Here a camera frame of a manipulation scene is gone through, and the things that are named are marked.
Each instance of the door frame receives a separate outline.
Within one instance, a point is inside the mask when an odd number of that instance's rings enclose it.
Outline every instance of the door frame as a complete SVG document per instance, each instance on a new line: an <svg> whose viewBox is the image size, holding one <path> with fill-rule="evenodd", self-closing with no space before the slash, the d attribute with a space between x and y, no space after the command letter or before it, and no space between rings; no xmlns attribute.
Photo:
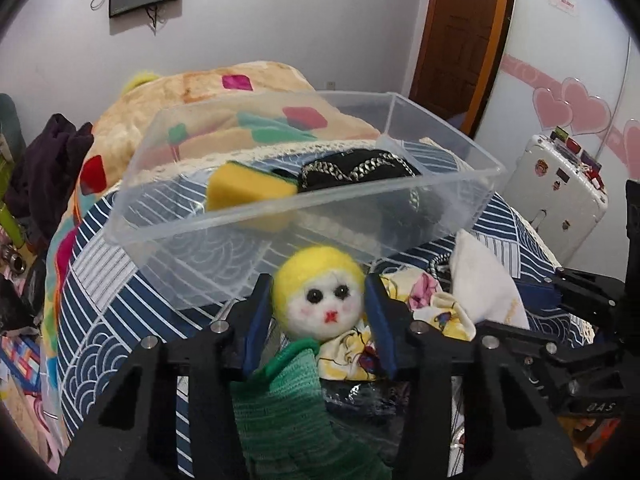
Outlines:
<svg viewBox="0 0 640 480"><path fill-rule="evenodd" d="M469 110L466 113L460 131L468 135L472 139L475 137L476 130L480 125L482 115L489 101L491 90L494 87L495 78L500 68L504 45L506 44L507 34L511 23L511 13L513 12L513 3L515 0L497 0L495 5L494 22L491 26L489 41L487 43L486 53L482 60L482 67L478 75L476 90L471 97ZM420 44L420 52L418 61L415 66L414 81L409 92L409 99L414 100L420 86L420 74L426 60L426 51L429 39L431 37L431 29L433 28L433 20L435 16L436 0L429 0L427 8L427 17L424 23L424 31L422 33L422 42Z"/></svg>

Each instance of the white suitcase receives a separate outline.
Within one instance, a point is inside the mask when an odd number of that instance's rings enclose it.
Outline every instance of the white suitcase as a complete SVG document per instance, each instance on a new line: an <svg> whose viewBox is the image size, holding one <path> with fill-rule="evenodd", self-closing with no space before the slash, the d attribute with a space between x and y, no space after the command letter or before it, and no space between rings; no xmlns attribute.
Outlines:
<svg viewBox="0 0 640 480"><path fill-rule="evenodd" d="M566 263L607 211L609 199L546 136L535 135L503 198Z"/></svg>

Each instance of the doll eye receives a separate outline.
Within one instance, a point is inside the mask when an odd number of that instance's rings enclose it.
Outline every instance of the doll eye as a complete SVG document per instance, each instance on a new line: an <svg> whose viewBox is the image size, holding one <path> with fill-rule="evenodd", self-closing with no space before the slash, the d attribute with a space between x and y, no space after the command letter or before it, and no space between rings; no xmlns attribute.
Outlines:
<svg viewBox="0 0 640 480"><path fill-rule="evenodd" d="M344 300L349 297L349 287L346 285L338 285L335 287L334 296L339 300Z"/></svg>
<svg viewBox="0 0 640 480"><path fill-rule="evenodd" d="M306 300L311 304L320 303L322 301L322 298L324 298L324 295L322 294L322 291L318 290L317 288L312 288L306 294Z"/></svg>

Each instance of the red doll mouth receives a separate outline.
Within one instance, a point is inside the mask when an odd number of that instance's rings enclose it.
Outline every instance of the red doll mouth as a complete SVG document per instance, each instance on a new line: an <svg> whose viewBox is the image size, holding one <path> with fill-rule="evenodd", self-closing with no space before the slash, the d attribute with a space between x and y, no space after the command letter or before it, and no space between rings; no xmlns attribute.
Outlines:
<svg viewBox="0 0 640 480"><path fill-rule="evenodd" d="M324 313L324 322L325 323L337 323L338 322L338 311L330 310L329 312Z"/></svg>

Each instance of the pink heart wall sticker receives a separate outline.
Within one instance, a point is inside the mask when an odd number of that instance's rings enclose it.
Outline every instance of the pink heart wall sticker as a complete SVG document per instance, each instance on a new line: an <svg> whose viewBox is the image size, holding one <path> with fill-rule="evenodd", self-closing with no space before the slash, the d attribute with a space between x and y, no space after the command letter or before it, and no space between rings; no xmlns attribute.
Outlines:
<svg viewBox="0 0 640 480"><path fill-rule="evenodd" d="M640 123L631 119L625 124L623 133L626 150L626 167L629 177L640 178Z"/></svg>
<svg viewBox="0 0 640 480"><path fill-rule="evenodd" d="M533 107L543 130L567 126L574 118L569 103L557 100L549 88L536 88L533 91Z"/></svg>
<svg viewBox="0 0 640 480"><path fill-rule="evenodd" d="M610 129L605 140L605 145L613 152L613 154L617 158L619 158L623 166L626 167L627 164L625 137L623 136L622 132L620 132L617 128Z"/></svg>
<svg viewBox="0 0 640 480"><path fill-rule="evenodd" d="M562 99L571 105L574 135L597 134L606 130L611 122L611 110L604 99L591 96L584 85L574 77L562 82Z"/></svg>

